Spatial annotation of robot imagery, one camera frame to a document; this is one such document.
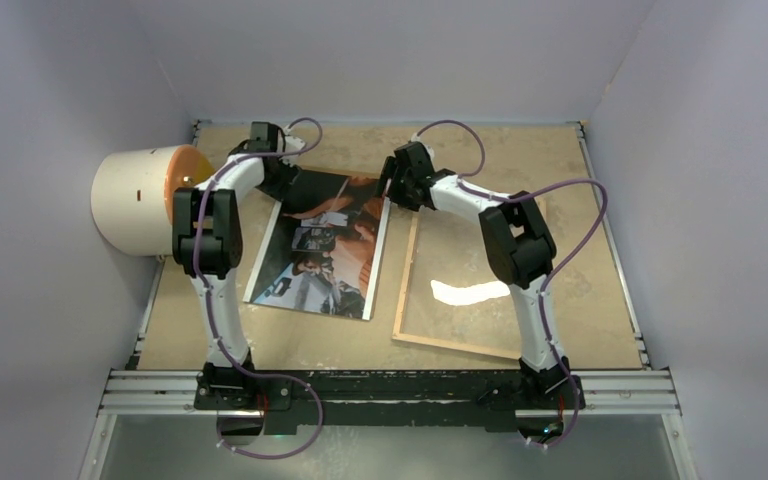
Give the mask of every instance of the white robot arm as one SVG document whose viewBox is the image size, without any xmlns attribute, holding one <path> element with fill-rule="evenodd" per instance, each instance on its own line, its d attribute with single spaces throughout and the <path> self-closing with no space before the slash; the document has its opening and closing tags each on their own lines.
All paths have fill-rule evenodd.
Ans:
<svg viewBox="0 0 768 480">
<path fill-rule="evenodd" d="M 249 344 L 240 324 L 240 304 L 237 299 L 236 263 L 242 254 L 242 238 L 236 207 L 255 188 L 280 200 L 292 185 L 299 172 L 295 166 L 297 155 L 280 158 L 251 157 L 252 153 L 258 151 L 274 152 L 278 148 L 290 152 L 302 150 L 304 140 L 283 133 L 285 131 L 289 131 L 289 128 L 280 130 L 283 142 L 279 143 L 275 125 L 253 124 L 252 138 L 241 143 L 228 155 L 223 167 L 226 171 L 220 170 L 221 174 L 217 173 L 194 188 L 181 189 L 175 194 L 175 208 L 186 215 L 181 217 L 180 222 L 176 218 L 173 251 L 176 261 L 188 258 L 188 261 L 179 263 L 190 274 L 199 296 L 202 319 L 209 337 L 207 362 L 216 367 L 231 367 L 231 362 L 219 349 L 215 338 L 222 339 L 227 352 L 240 364 L 245 363 L 249 357 Z M 192 256 L 188 256 L 185 250 L 193 247 L 193 222 L 198 217 L 197 208 L 201 197 L 209 188 L 212 193 L 208 203 L 210 213 L 205 217 L 205 229 L 211 234 L 203 236 L 201 243 L 201 258 L 206 263 L 201 268 L 207 282 L 205 284 L 205 281 L 193 274 Z M 230 256 L 232 261 L 223 261 L 221 257 L 224 255 Z M 210 301 L 206 298 L 208 291 L 211 292 Z"/>
<path fill-rule="evenodd" d="M 469 184 L 469 182 L 464 183 L 474 190 L 486 192 L 487 198 L 467 193 L 458 187 L 455 175 L 447 175 L 431 186 L 431 201 L 435 209 L 453 213 L 475 225 L 479 225 L 479 216 L 482 212 L 498 208 L 502 205 L 501 202 L 496 200 L 488 200 L 491 195 L 499 195 L 499 193 L 485 190 L 476 185 Z M 545 279 L 546 274 L 542 274 L 532 280 L 527 288 L 522 288 L 516 284 L 508 284 L 522 340 L 521 358 L 523 363 L 535 372 L 549 370 L 558 363 L 548 348 L 549 344 L 546 342 L 546 332 L 544 332 L 540 321 L 537 303 L 539 290 Z M 550 290 L 543 293 L 543 296 L 544 310 L 546 311 L 550 332 L 552 338 L 557 338 Z M 564 349 L 560 342 L 555 344 L 555 349 L 561 357 L 564 356 Z"/>
<path fill-rule="evenodd" d="M 382 170 L 379 191 L 399 206 L 414 211 L 420 207 L 441 210 L 480 226 L 490 267 L 508 285 L 514 302 L 522 343 L 521 366 L 533 374 L 541 390 L 555 388 L 566 379 L 558 359 L 567 369 L 568 365 L 558 340 L 550 290 L 540 293 L 552 271 L 556 248 L 537 203 L 533 199 L 503 203 L 496 199 L 507 195 L 463 182 L 476 193 L 465 191 L 458 186 L 459 179 L 453 172 L 434 171 L 433 150 L 416 137 L 394 154 L 387 158 Z M 522 232 L 515 236 L 512 227 L 522 228 Z"/>
</svg>

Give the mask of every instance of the photo of person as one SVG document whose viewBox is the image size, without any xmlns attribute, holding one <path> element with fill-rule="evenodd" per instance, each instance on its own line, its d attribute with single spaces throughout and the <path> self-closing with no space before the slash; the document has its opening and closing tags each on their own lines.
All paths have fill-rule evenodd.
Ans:
<svg viewBox="0 0 768 480">
<path fill-rule="evenodd" d="M 303 171 L 275 206 L 245 300 L 369 320 L 389 211 L 377 181 Z"/>
</svg>

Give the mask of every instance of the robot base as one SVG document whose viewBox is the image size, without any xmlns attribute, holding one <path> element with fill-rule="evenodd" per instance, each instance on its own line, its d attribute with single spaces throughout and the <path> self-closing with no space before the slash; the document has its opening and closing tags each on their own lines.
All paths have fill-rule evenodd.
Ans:
<svg viewBox="0 0 768 480">
<path fill-rule="evenodd" d="M 245 366 L 251 367 L 248 359 Z M 508 370 L 277 370 L 257 373 L 291 375 L 310 384 L 323 402 L 326 425 L 473 426 L 488 432 L 520 432 L 551 438 L 563 431 L 558 412 L 570 407 L 569 382 L 545 390 L 546 375 L 528 368 Z M 585 406 L 581 381 L 579 402 Z M 206 364 L 198 377 L 198 410 L 262 410 L 268 405 L 263 433 L 292 435 L 299 425 L 314 424 L 316 404 L 298 383 L 253 379 L 233 368 Z M 549 411 L 545 417 L 517 418 L 526 410 Z"/>
</svg>

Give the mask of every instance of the glass pane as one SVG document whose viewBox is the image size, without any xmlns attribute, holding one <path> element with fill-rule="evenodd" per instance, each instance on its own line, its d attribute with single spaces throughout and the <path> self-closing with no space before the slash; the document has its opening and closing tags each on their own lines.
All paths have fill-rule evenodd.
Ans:
<svg viewBox="0 0 768 480">
<path fill-rule="evenodd" d="M 580 418 L 565 443 L 548 453 L 524 447 L 518 434 L 481 428 L 332 426 L 307 451 L 279 461 L 217 449 L 214 422 L 209 416 L 120 416 L 102 478 L 678 478 L 657 415 Z M 258 438 L 249 448 L 286 452 L 312 431 Z"/>
</svg>

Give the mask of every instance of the gray wall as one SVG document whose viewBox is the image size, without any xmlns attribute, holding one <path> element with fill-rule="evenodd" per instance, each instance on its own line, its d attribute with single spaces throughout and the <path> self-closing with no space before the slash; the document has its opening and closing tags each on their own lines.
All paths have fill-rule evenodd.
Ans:
<svg viewBox="0 0 768 480">
<path fill-rule="evenodd" d="M 197 118 L 588 118 L 654 0 L 132 0 Z"/>
<path fill-rule="evenodd" d="M 154 269 L 100 238 L 93 175 L 188 123 L 125 0 L 0 1 L 0 478 L 77 476 Z"/>
<path fill-rule="evenodd" d="M 589 129 L 705 478 L 768 478 L 768 2 L 659 0 Z"/>
</svg>

